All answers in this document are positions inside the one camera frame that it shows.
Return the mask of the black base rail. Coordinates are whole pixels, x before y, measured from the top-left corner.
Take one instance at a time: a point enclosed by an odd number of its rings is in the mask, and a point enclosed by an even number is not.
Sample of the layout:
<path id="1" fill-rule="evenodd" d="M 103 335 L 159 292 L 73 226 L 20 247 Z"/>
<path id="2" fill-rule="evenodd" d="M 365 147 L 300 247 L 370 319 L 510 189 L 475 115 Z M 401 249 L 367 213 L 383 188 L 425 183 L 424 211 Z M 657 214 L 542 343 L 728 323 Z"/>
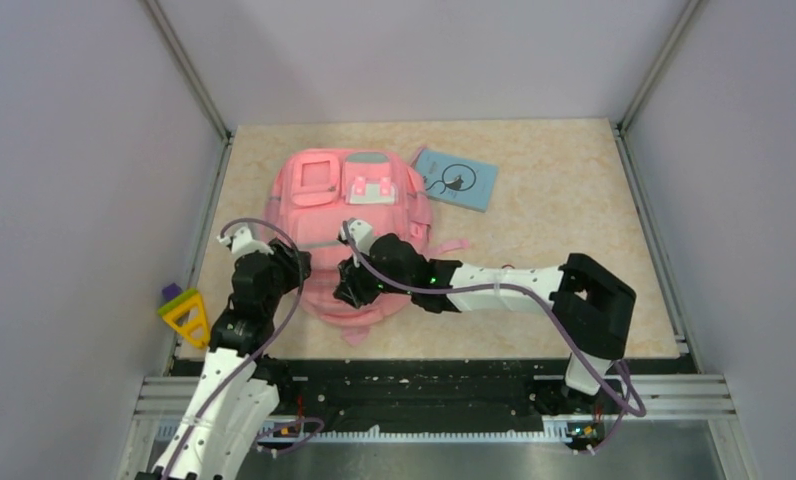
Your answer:
<path id="1" fill-rule="evenodd" d="M 562 359 L 261 359 L 254 377 L 278 386 L 281 415 L 315 417 L 325 433 L 539 432 L 544 417 L 619 406 L 568 390 Z"/>

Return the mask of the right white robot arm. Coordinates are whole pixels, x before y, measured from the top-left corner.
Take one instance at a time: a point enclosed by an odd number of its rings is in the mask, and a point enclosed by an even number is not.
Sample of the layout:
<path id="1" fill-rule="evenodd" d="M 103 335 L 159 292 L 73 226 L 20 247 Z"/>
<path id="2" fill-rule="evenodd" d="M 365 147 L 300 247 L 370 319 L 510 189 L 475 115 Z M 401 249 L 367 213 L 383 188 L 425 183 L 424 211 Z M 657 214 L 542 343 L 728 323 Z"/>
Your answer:
<path id="1" fill-rule="evenodd" d="M 592 257 L 571 253 L 556 267 L 513 269 L 428 259 L 395 234 L 343 232 L 351 250 L 338 265 L 334 297 L 356 309 L 406 295 L 434 313 L 515 312 L 546 316 L 571 350 L 563 404 L 586 412 L 608 391 L 604 376 L 624 358 L 637 295 Z"/>

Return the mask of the light blue book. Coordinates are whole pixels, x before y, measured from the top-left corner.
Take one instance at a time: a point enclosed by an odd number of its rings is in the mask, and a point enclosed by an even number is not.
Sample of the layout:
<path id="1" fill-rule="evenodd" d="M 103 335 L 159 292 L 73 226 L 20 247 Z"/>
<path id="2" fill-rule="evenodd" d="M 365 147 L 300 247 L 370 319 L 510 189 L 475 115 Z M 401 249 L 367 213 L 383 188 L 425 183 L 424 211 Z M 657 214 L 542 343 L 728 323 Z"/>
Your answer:
<path id="1" fill-rule="evenodd" d="M 429 148 L 421 148 L 411 162 L 424 180 L 431 200 L 486 212 L 499 167 Z"/>

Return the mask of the yellow triangle ruler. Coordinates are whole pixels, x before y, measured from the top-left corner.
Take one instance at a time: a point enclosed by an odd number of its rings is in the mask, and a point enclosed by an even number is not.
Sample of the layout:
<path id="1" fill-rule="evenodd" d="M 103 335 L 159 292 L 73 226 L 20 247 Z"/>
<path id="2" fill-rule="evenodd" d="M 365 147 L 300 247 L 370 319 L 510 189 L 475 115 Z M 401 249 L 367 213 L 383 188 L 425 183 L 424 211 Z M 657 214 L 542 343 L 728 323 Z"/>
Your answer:
<path id="1" fill-rule="evenodd" d="M 157 315 L 189 345 L 204 350 L 210 342 L 210 326 L 201 293 L 189 288 L 165 299 Z"/>

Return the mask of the purple block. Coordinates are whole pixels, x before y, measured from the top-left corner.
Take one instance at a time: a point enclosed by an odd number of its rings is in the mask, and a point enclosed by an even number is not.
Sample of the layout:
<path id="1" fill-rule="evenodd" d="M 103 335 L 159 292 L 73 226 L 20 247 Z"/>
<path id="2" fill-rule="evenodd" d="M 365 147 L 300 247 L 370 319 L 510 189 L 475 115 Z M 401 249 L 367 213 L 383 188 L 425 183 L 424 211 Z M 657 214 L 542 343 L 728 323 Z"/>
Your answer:
<path id="1" fill-rule="evenodd" d="M 183 293 L 183 289 L 176 283 L 170 283 L 161 289 L 161 297 L 164 303 L 174 300 Z"/>

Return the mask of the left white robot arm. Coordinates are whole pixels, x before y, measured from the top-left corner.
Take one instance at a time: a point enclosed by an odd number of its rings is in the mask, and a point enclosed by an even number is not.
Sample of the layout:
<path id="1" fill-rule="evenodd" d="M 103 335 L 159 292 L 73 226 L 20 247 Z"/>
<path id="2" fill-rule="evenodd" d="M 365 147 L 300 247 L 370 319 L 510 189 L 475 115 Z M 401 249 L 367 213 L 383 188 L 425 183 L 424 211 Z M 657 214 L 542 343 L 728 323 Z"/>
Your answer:
<path id="1" fill-rule="evenodd" d="M 300 293 L 310 275 L 310 256 L 278 238 L 231 247 L 231 292 L 212 326 L 196 389 L 168 446 L 138 479 L 234 479 L 268 416 L 293 404 L 291 382 L 254 374 L 278 336 L 282 297 Z"/>

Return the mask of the pink student backpack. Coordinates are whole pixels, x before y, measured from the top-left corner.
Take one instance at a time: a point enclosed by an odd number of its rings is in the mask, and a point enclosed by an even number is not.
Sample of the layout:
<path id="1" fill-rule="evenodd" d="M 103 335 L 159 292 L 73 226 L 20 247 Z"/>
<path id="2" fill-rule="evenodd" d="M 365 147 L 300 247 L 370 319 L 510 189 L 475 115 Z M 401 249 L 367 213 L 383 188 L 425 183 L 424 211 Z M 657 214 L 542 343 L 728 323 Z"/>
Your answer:
<path id="1" fill-rule="evenodd" d="M 360 344 L 372 325 L 408 306 L 407 296 L 386 294 L 355 309 L 333 296 L 338 265 L 351 250 L 338 237 L 344 223 L 361 220 L 375 235 L 396 234 L 430 257 L 468 247 L 465 239 L 431 244 L 432 206 L 423 177 L 398 154 L 381 150 L 315 148 L 293 154 L 281 167 L 264 218 L 311 255 L 312 274 L 301 305 Z"/>

